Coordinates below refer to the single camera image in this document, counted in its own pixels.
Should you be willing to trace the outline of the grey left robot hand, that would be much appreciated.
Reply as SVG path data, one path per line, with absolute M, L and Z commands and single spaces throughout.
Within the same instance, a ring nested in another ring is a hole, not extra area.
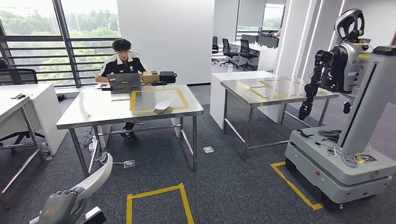
M 78 200 L 84 190 L 82 187 L 73 187 L 50 195 L 36 222 L 38 224 L 76 223 L 87 205 L 87 199 Z

